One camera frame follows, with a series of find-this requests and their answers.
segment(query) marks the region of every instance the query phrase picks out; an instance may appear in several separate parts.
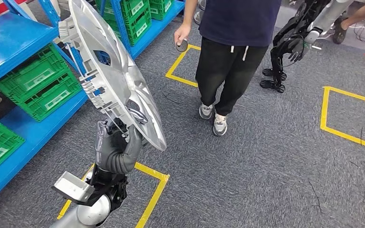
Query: robotic hand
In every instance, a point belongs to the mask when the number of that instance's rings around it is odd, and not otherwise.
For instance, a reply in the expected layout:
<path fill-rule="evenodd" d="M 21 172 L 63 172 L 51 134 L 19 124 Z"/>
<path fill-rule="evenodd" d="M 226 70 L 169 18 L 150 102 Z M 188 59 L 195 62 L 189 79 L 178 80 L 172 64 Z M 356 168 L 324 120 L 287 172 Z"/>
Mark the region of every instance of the robotic hand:
<path fill-rule="evenodd" d="M 263 75 L 272 76 L 273 80 L 263 80 L 259 85 L 283 93 L 285 86 L 282 81 L 287 77 L 283 72 L 283 55 L 290 54 L 290 65 L 302 60 L 317 38 L 332 27 L 352 2 L 353 0 L 304 0 L 295 16 L 273 39 L 270 52 L 272 68 L 262 71 Z"/>
<path fill-rule="evenodd" d="M 94 228 L 119 208 L 127 197 L 126 174 L 135 165 L 144 139 L 131 125 L 126 130 L 119 119 L 97 123 L 96 162 L 93 170 L 80 180 L 65 172 L 53 189 L 77 204 L 51 228 Z"/>

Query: wire on floor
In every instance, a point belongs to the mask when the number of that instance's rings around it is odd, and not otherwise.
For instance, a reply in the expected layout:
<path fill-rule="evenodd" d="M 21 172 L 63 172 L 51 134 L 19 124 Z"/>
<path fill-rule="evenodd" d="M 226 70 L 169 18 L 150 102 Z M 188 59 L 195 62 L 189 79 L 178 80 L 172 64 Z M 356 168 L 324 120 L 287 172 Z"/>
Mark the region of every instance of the wire on floor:
<path fill-rule="evenodd" d="M 362 37 L 362 33 L 365 30 L 365 24 L 363 26 L 357 26 L 357 23 L 355 24 L 355 26 L 352 26 L 350 28 L 353 28 L 353 32 L 356 35 L 356 39 L 365 42 L 365 38 Z"/>

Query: yellow tape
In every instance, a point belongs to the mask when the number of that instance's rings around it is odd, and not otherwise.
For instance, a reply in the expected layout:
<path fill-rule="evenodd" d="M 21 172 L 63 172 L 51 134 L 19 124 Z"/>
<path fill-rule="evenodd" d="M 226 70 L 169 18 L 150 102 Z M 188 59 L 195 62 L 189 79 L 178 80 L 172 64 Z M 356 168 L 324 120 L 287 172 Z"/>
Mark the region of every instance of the yellow tape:
<path fill-rule="evenodd" d="M 329 98 L 329 87 L 324 87 L 324 97 L 322 100 L 321 123 L 320 123 L 320 128 L 322 130 L 324 130 L 327 127 L 328 98 Z"/>
<path fill-rule="evenodd" d="M 149 204 L 147 205 L 143 215 L 141 216 L 141 219 L 139 220 L 139 222 L 135 228 L 143 228 L 145 226 L 147 220 L 149 219 L 149 216 L 151 215 L 154 207 L 157 204 L 157 201 L 160 198 L 160 195 L 162 194 L 162 192 L 166 186 L 166 183 L 167 183 L 169 177 L 170 177 L 170 175 L 163 175 L 162 180 L 160 180 L 159 185 L 157 185 L 156 191 L 154 191 L 154 194 L 153 194 L 152 198 L 150 199 Z"/>
<path fill-rule="evenodd" d="M 360 138 L 357 138 L 357 137 L 351 136 L 349 134 L 340 132 L 340 131 L 335 130 L 333 128 L 327 127 L 328 100 L 329 100 L 329 91 L 331 91 L 331 90 L 334 91 L 334 92 L 340 93 L 340 94 L 344 94 L 344 95 L 347 95 L 347 96 L 350 96 L 350 97 L 357 98 L 357 99 L 365 101 L 365 96 L 353 94 L 353 93 L 350 93 L 348 91 L 333 88 L 333 87 L 330 87 L 330 86 L 325 86 L 324 87 L 324 96 L 323 96 L 322 108 L 321 108 L 320 128 L 324 131 L 327 131 L 327 132 L 331 133 L 331 134 L 337 135 L 337 136 L 342 137 L 344 139 L 348 139 L 352 142 L 355 142 L 355 143 L 358 143 L 358 144 L 361 144 L 361 145 L 365 146 L 365 140 L 362 140 Z"/>
<path fill-rule="evenodd" d="M 174 79 L 176 81 L 188 84 L 190 86 L 198 87 L 198 83 L 192 82 L 190 80 L 187 80 L 187 79 L 184 79 L 184 78 L 181 78 L 181 77 L 177 77 L 177 76 L 174 76 L 174 75 L 166 75 L 166 78 Z"/>
<path fill-rule="evenodd" d="M 94 167 L 94 163 L 90 166 L 90 168 L 87 170 L 85 175 L 83 175 L 81 180 L 84 180 L 86 178 L 87 174 L 93 169 L 93 167 Z M 66 201 L 65 205 L 62 207 L 61 211 L 59 212 L 57 219 L 61 219 L 62 216 L 65 215 L 65 212 L 68 210 L 71 202 L 72 202 L 71 200 Z"/>
<path fill-rule="evenodd" d="M 189 44 L 187 50 L 184 51 L 184 52 L 182 52 L 178 56 L 178 58 L 173 63 L 173 65 L 171 66 L 171 68 L 167 71 L 166 78 L 170 78 L 170 79 L 173 79 L 173 80 L 176 80 L 176 81 L 179 81 L 179 82 L 188 84 L 190 86 L 198 87 L 198 83 L 196 83 L 196 82 L 193 82 L 193 81 L 190 81 L 190 80 L 187 80 L 187 79 L 184 79 L 184 78 L 177 77 L 177 76 L 173 75 L 174 70 L 177 68 L 177 66 L 180 64 L 180 62 L 182 61 L 182 59 L 185 57 L 185 54 L 187 54 L 188 50 L 190 50 L 191 48 L 192 49 L 195 49 L 195 50 L 201 50 L 201 47 L 198 47 L 198 46 L 194 46 L 194 45 Z"/>
<path fill-rule="evenodd" d="M 93 166 L 94 166 L 94 164 L 90 167 L 90 169 L 87 171 L 87 173 L 84 175 L 84 177 L 82 179 L 84 179 L 86 177 L 86 175 L 93 168 Z M 156 204 L 160 198 L 160 195 L 162 194 L 162 192 L 166 186 L 166 183 L 168 182 L 168 180 L 170 178 L 170 175 L 162 174 L 161 172 L 151 169 L 138 162 L 135 163 L 135 168 L 141 172 L 144 172 L 144 173 L 160 180 L 159 185 L 157 186 L 156 190 L 154 191 L 152 198 L 150 199 L 144 213 L 142 214 L 141 218 L 139 219 L 138 224 L 136 225 L 137 228 L 143 228 L 145 226 L 147 220 L 149 219 L 151 213 L 153 212 L 153 209 L 156 206 Z M 71 203 L 70 200 L 66 201 L 66 203 L 62 207 L 62 210 L 60 211 L 57 219 L 60 219 L 60 218 L 62 218 L 62 216 L 65 215 L 65 212 L 68 210 L 70 203 Z"/>
<path fill-rule="evenodd" d="M 327 131 L 327 132 L 329 132 L 329 133 L 335 134 L 335 135 L 337 135 L 339 137 L 342 137 L 344 139 L 348 139 L 350 141 L 353 141 L 355 143 L 358 143 L 358 144 L 361 144 L 361 145 L 365 146 L 365 140 L 363 140 L 363 139 L 360 139 L 360 138 L 357 138 L 357 137 L 348 135 L 346 133 L 340 132 L 340 131 L 335 130 L 335 129 L 332 129 L 330 127 L 326 127 L 324 130 Z"/>
<path fill-rule="evenodd" d="M 330 86 L 326 86 L 325 88 L 328 88 L 329 90 L 332 90 L 334 92 L 337 92 L 337 93 L 340 93 L 340 94 L 343 94 L 343 95 L 347 95 L 347 96 L 354 97 L 354 98 L 360 99 L 362 101 L 365 101 L 365 96 L 353 94 L 353 93 L 350 93 L 348 91 L 341 90 L 341 89 L 337 89 L 337 88 L 333 88 L 333 87 L 330 87 Z"/>

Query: black cable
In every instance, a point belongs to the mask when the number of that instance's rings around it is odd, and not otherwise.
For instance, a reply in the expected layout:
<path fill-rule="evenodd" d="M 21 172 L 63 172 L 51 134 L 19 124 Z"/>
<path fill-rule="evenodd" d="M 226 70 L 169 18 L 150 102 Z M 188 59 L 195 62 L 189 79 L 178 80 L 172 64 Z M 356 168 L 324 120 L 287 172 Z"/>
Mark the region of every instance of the black cable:
<path fill-rule="evenodd" d="M 355 28 L 353 29 L 353 33 L 356 35 L 356 39 L 358 39 L 362 42 L 365 42 L 365 38 L 362 37 L 362 33 L 365 30 L 365 24 L 363 24 L 362 28 L 356 28 L 356 27 L 357 27 L 357 23 L 355 24 Z"/>
<path fill-rule="evenodd" d="M 173 99 L 171 99 L 171 98 L 169 98 L 168 97 L 168 95 L 170 94 L 170 93 L 168 93 L 168 94 L 164 94 L 164 88 L 166 87 L 166 85 L 165 86 L 163 86 L 163 88 L 162 88 L 162 95 L 167 99 L 167 100 L 169 100 L 169 101 L 171 101 L 171 102 L 173 102 L 173 103 L 175 103 L 175 104 L 178 104 L 178 105 L 182 105 L 183 103 L 180 103 L 180 102 L 178 102 L 178 101 L 174 101 Z"/>

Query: blue metal shelf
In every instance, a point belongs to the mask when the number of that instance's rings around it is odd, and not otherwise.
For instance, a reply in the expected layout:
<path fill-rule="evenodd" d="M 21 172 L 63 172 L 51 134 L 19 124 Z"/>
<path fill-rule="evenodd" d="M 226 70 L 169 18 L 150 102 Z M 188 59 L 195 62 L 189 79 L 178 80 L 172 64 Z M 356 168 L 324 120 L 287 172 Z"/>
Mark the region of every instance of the blue metal shelf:
<path fill-rule="evenodd" d="M 121 25 L 123 41 L 127 40 L 119 6 L 120 0 L 111 0 L 116 5 L 115 18 Z M 184 2 L 176 0 L 163 21 L 152 20 L 151 28 L 134 46 L 126 46 L 135 59 L 171 20 L 184 8 Z M 32 56 L 58 36 L 58 28 L 34 22 L 22 16 L 6 13 L 0 16 L 0 78 Z M 30 161 L 45 143 L 85 103 L 87 95 L 80 91 L 42 122 L 36 122 L 19 107 L 14 108 L 0 122 L 22 136 L 26 141 L 0 165 L 0 191 Z"/>
<path fill-rule="evenodd" d="M 59 35 L 53 28 L 22 16 L 0 16 L 0 78 Z"/>
<path fill-rule="evenodd" d="M 0 165 L 0 191 L 45 145 L 45 143 L 85 103 L 82 90 L 42 122 L 36 122 L 19 107 L 14 108 L 0 122 L 26 141 Z"/>
<path fill-rule="evenodd" d="M 176 0 L 169 12 L 164 17 L 164 20 L 152 20 L 152 26 L 142 36 L 135 46 L 130 47 L 130 54 L 135 59 L 142 51 L 163 31 L 163 29 L 184 9 L 184 2 Z"/>

